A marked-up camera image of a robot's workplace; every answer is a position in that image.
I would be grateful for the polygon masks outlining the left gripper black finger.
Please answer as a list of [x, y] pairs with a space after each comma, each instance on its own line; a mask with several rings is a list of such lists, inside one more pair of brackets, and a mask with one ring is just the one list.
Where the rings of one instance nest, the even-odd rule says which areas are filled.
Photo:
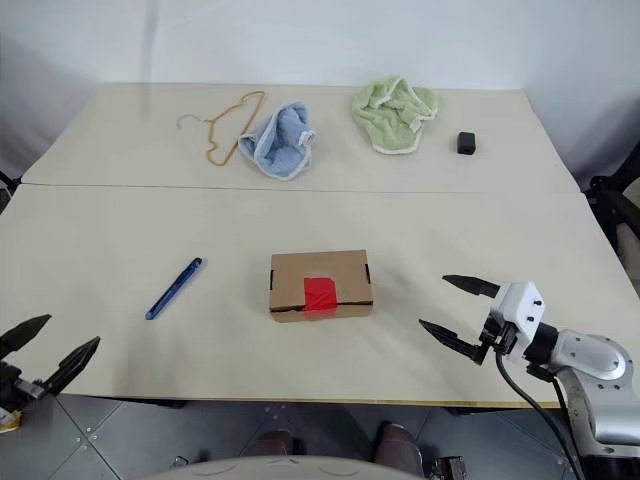
[[33, 317], [8, 330], [0, 337], [0, 358], [20, 350], [29, 343], [51, 319], [49, 314]]
[[51, 395], [60, 394], [82, 371], [95, 354], [101, 338], [99, 336], [74, 349], [58, 365], [58, 369], [46, 380], [35, 384]]

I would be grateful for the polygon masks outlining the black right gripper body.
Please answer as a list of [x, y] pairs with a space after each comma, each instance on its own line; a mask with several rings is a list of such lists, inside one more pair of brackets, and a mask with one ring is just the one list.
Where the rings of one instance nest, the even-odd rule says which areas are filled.
[[500, 354], [509, 354], [517, 342], [518, 332], [514, 323], [489, 314], [479, 337], [481, 347], [485, 352], [493, 349]]

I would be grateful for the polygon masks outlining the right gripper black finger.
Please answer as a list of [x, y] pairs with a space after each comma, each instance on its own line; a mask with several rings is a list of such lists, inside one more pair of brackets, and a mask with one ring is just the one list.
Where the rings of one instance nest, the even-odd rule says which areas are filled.
[[419, 319], [418, 323], [445, 347], [465, 356], [477, 365], [481, 365], [486, 357], [486, 348], [482, 345], [472, 345], [461, 340], [458, 335], [438, 324]]
[[495, 298], [500, 289], [499, 285], [472, 276], [448, 274], [444, 275], [442, 279], [453, 286], [476, 296], [483, 295], [489, 298]]

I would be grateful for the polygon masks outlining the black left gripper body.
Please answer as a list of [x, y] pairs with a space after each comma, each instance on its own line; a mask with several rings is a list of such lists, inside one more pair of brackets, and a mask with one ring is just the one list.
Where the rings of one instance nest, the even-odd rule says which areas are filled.
[[45, 396], [45, 390], [36, 383], [23, 380], [22, 371], [4, 361], [1, 362], [1, 409], [21, 411], [34, 400]]

